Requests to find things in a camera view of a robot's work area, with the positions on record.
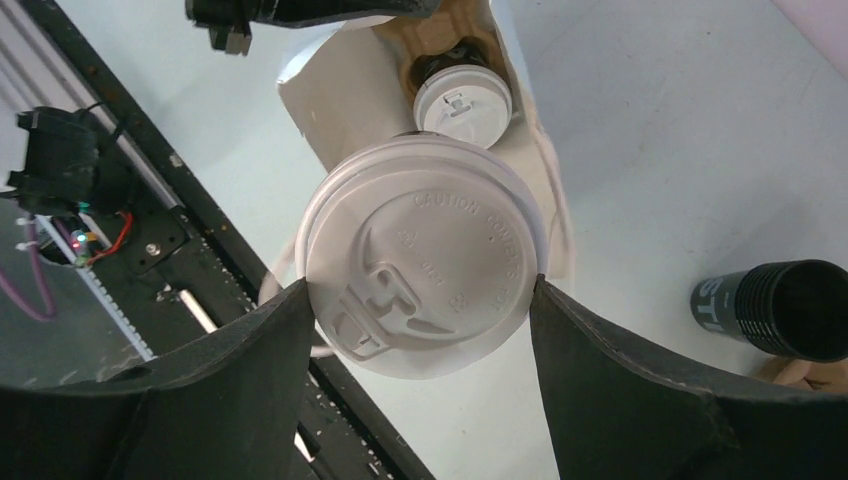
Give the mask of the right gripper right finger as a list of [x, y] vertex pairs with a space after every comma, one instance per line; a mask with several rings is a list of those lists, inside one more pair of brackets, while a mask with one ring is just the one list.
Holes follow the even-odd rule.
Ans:
[[563, 479], [843, 479], [847, 398], [723, 371], [539, 276], [532, 347]]

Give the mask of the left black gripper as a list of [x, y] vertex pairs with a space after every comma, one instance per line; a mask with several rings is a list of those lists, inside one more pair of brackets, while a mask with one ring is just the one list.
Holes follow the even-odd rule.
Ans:
[[426, 18], [440, 0], [186, 0], [185, 14], [209, 33], [214, 50], [247, 55], [253, 23], [302, 29], [340, 21], [389, 16]]

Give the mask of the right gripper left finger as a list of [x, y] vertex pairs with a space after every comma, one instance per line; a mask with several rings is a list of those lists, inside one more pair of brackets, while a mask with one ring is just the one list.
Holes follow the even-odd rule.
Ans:
[[103, 381], [1, 390], [5, 479], [285, 479], [315, 317], [298, 280]]

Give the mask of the light blue paper bag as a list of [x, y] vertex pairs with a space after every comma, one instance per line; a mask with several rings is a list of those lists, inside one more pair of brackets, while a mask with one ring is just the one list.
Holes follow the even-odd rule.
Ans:
[[[572, 282], [575, 246], [560, 161], [538, 114], [510, 6], [505, 1], [487, 2], [507, 62], [509, 79], [505, 81], [513, 98], [513, 115], [500, 140], [485, 150], [519, 175], [540, 207], [549, 257], [546, 271], [539, 275]], [[278, 79], [279, 96], [327, 176], [366, 147], [409, 132], [427, 132], [417, 128], [412, 103], [401, 90], [398, 52], [373, 31], [394, 18], [378, 16], [315, 27], [308, 44], [285, 61]], [[294, 264], [296, 236], [266, 274], [259, 291], [261, 301], [277, 294], [288, 272], [305, 280]]]

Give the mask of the brown cardboard carrier piece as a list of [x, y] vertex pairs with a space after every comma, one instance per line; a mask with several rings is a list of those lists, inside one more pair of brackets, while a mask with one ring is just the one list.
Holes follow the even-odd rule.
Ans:
[[487, 1], [444, 1], [428, 18], [397, 17], [373, 28], [399, 55], [398, 76], [406, 100], [413, 103], [423, 81], [425, 57], [441, 55], [462, 41], [478, 48], [491, 70], [509, 79], [507, 62]]

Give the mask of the black paper coffee cup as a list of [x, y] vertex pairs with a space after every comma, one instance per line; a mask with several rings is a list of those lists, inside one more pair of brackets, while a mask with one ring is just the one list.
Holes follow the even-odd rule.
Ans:
[[417, 128], [488, 149], [506, 132], [513, 115], [507, 82], [471, 38], [412, 64], [417, 88], [412, 115]]

